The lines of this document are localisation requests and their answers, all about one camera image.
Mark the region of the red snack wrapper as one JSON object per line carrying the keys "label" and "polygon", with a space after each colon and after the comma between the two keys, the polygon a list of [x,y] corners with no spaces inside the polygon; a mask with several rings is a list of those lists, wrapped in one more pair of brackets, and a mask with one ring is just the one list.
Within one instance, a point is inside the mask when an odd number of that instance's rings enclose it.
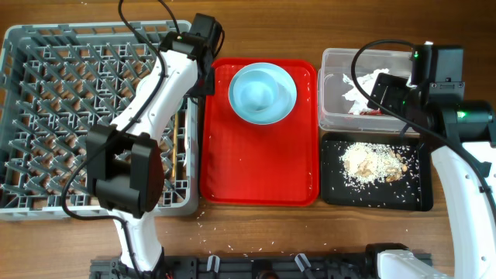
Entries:
{"label": "red snack wrapper", "polygon": [[359,115],[382,115],[380,110],[364,110]]}

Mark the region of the white napkin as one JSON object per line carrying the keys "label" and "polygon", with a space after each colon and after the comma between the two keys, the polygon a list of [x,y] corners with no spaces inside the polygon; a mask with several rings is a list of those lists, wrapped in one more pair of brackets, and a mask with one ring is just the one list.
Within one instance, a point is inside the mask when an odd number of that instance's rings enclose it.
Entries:
{"label": "white napkin", "polygon": [[[372,74],[365,74],[362,77],[358,77],[357,81],[360,85],[360,87],[368,94],[372,92],[375,82],[377,80],[377,77],[379,74],[388,74],[389,70],[387,68],[384,69],[376,69]],[[351,108],[348,110],[349,114],[352,115],[359,115],[360,112],[364,110],[378,110],[378,109],[373,109],[369,108],[367,106],[368,104],[368,99],[365,98],[360,91],[357,89],[356,85],[353,83],[353,80],[351,77],[347,75],[343,75],[343,82],[345,84],[350,85],[352,88],[347,91],[345,94],[343,94],[343,97],[349,101],[352,102]]]}

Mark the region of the white plastic fork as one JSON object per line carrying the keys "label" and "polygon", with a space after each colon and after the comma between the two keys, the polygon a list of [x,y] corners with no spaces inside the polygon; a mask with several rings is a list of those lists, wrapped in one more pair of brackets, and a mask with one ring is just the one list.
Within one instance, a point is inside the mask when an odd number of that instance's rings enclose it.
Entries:
{"label": "white plastic fork", "polygon": [[185,110],[185,123],[184,123],[184,163],[186,167],[191,160],[191,124],[190,124],[190,109]]}

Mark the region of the wooden chopstick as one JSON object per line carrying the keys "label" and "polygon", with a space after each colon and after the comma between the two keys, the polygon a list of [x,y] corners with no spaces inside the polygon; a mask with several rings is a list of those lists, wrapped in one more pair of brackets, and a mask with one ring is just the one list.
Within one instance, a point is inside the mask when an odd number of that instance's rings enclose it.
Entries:
{"label": "wooden chopstick", "polygon": [[178,112],[174,115],[174,133],[173,133],[173,152],[172,152],[172,171],[171,178],[175,181],[177,177],[177,144],[178,144],[178,130],[179,130],[179,115]]}

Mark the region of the white bowl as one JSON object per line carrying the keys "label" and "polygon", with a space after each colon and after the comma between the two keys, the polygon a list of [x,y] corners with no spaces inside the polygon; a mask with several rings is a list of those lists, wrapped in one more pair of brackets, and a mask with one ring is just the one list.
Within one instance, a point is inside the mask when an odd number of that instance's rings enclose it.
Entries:
{"label": "white bowl", "polygon": [[247,71],[233,87],[235,103],[247,112],[264,112],[272,107],[279,95],[279,84],[266,71]]}

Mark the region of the light blue plate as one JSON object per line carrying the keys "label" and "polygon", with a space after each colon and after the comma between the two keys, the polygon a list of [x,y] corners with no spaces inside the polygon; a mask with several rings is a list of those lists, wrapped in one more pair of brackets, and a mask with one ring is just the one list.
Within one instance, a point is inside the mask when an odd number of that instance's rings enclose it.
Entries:
{"label": "light blue plate", "polygon": [[[234,100],[233,87],[237,78],[247,71],[266,71],[279,84],[279,95],[275,104],[264,112],[247,112],[241,109]],[[232,110],[246,122],[256,125],[271,125],[281,121],[293,110],[298,97],[298,90],[291,75],[276,64],[258,62],[241,68],[232,78],[228,89],[228,99]]]}

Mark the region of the food scraps and rice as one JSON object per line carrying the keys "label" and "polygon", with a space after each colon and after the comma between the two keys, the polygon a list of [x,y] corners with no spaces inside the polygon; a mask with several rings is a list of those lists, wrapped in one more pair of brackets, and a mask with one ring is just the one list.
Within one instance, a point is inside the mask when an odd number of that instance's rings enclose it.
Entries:
{"label": "food scraps and rice", "polygon": [[378,194],[383,205],[419,200],[419,152],[412,146],[345,143],[338,148],[339,176],[352,194]]}

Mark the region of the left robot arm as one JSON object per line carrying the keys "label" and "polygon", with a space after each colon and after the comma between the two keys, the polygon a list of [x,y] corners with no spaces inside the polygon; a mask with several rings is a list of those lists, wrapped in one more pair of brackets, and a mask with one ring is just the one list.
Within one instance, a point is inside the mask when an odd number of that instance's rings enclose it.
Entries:
{"label": "left robot arm", "polygon": [[223,33],[214,17],[200,13],[188,31],[169,32],[127,108],[110,125],[88,131],[86,187],[116,224],[118,276],[167,276],[153,213],[165,182],[159,142],[184,97],[213,94],[212,63]]}

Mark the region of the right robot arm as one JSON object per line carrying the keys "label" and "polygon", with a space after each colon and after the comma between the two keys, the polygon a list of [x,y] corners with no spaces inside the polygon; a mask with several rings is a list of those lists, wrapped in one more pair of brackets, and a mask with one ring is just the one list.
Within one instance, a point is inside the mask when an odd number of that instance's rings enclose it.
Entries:
{"label": "right robot arm", "polygon": [[441,181],[456,278],[495,276],[495,111],[464,99],[463,48],[407,43],[409,78],[380,74],[362,95],[427,141]]}

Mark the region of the grey dishwasher rack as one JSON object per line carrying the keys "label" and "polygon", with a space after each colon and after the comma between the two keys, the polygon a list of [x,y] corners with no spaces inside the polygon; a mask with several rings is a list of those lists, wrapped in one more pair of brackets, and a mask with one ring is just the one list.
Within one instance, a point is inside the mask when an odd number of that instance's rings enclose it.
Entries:
{"label": "grey dishwasher rack", "polygon": [[151,47],[184,20],[17,25],[1,48],[1,218],[104,215],[80,173],[87,131],[130,104],[154,65]]}

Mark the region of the clear plastic bin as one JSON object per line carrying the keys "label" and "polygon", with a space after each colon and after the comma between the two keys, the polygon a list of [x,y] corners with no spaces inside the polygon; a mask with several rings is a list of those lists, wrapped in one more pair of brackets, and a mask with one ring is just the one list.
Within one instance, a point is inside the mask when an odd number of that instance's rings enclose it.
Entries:
{"label": "clear plastic bin", "polygon": [[[319,126],[326,131],[364,131],[368,133],[398,133],[405,124],[389,115],[352,115],[352,102],[343,94],[352,87],[343,82],[343,75],[351,78],[350,66],[356,49],[328,48],[322,55],[318,79]],[[389,74],[408,78],[412,71],[409,52],[366,50],[356,63],[356,75],[372,74],[387,68]]]}

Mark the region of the black plastic tray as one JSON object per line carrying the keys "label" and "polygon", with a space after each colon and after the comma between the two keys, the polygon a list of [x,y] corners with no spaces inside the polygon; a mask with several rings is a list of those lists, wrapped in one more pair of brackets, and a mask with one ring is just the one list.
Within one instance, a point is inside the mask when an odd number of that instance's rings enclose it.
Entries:
{"label": "black plastic tray", "polygon": [[[387,148],[405,168],[399,179],[360,182],[345,171],[343,156],[355,143]],[[321,198],[330,205],[426,212],[433,207],[429,148],[415,137],[379,133],[326,133],[320,152]]]}

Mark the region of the red plastic tray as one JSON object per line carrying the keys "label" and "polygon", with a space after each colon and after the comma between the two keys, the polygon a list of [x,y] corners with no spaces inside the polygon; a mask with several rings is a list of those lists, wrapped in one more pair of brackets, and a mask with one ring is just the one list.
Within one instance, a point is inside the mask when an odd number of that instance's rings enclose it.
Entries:
{"label": "red plastic tray", "polygon": [[273,59],[293,78],[297,100],[288,116],[268,126],[241,119],[229,85],[253,58],[217,60],[215,93],[207,97],[201,149],[201,194],[236,205],[308,206],[319,195],[317,72],[305,60]]}

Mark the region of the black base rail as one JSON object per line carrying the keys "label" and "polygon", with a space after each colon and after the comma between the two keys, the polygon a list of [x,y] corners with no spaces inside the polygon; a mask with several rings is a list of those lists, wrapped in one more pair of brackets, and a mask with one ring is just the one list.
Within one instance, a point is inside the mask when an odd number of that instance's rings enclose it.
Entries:
{"label": "black base rail", "polygon": [[[316,278],[375,278],[371,257],[365,253],[331,253],[325,257],[308,257],[310,271]],[[190,279],[255,279],[262,271],[272,271],[279,278],[306,278],[295,257],[222,257],[219,269],[208,267],[206,257],[167,256],[164,258],[164,278]],[[119,262],[119,258],[92,260],[91,279],[134,278],[134,273]]]}

